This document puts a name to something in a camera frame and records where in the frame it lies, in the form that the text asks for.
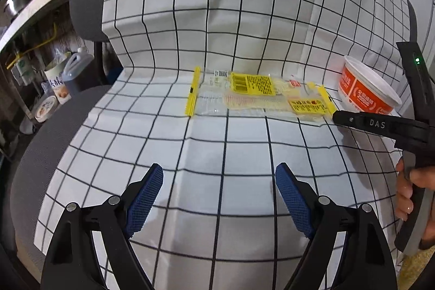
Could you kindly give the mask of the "red white paper bowl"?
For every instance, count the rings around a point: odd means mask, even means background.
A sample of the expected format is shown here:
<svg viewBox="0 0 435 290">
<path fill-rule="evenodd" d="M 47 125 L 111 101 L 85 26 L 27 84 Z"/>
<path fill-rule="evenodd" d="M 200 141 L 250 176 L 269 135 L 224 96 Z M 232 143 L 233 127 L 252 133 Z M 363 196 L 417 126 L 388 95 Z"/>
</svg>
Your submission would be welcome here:
<svg viewBox="0 0 435 290">
<path fill-rule="evenodd" d="M 388 115 L 402 104 L 396 91 L 373 69 L 345 56 L 338 82 L 344 110 Z"/>
</svg>

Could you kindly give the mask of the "yellow clear snack wrapper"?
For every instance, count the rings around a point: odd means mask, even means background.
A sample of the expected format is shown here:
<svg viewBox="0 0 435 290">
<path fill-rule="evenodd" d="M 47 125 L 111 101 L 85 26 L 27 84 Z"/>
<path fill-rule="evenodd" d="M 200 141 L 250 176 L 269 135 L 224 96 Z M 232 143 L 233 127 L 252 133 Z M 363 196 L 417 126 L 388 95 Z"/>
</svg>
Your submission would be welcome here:
<svg viewBox="0 0 435 290">
<path fill-rule="evenodd" d="M 185 114 L 283 116 L 315 121 L 331 118 L 337 108 L 326 88 L 295 77 L 195 68 Z"/>
</svg>

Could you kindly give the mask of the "white round lid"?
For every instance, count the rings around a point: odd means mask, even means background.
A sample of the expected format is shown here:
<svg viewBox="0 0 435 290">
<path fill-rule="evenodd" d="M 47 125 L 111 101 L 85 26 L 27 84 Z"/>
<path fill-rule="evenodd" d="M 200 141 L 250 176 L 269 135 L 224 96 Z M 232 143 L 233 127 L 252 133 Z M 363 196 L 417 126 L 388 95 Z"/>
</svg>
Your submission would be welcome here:
<svg viewBox="0 0 435 290">
<path fill-rule="evenodd" d="M 53 116 L 59 102 L 55 95 L 42 97 L 33 108 L 33 115 L 38 123 L 43 123 Z"/>
</svg>

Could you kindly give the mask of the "dark liquid plastic jug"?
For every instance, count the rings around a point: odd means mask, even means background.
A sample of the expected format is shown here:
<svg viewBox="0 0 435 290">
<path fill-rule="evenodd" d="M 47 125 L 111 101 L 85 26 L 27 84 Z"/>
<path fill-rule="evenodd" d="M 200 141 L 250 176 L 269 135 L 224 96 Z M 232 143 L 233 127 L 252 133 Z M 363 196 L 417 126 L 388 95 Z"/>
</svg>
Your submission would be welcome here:
<svg viewBox="0 0 435 290">
<path fill-rule="evenodd" d="M 67 61 L 62 80 L 71 96 L 100 85 L 94 56 L 79 48 Z"/>
</svg>

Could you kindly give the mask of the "white printed canister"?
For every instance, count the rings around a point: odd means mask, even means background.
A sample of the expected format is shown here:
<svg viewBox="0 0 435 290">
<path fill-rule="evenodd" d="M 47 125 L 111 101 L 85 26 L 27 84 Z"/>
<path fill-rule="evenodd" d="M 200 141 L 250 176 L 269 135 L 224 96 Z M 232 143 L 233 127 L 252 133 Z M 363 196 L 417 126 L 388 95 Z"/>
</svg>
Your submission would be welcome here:
<svg viewBox="0 0 435 290">
<path fill-rule="evenodd" d="M 68 59 L 64 59 L 62 62 L 53 60 L 45 67 L 44 74 L 48 80 L 55 96 L 60 104 L 66 103 L 71 99 L 69 90 L 62 79 L 63 69 L 65 68 Z"/>
</svg>

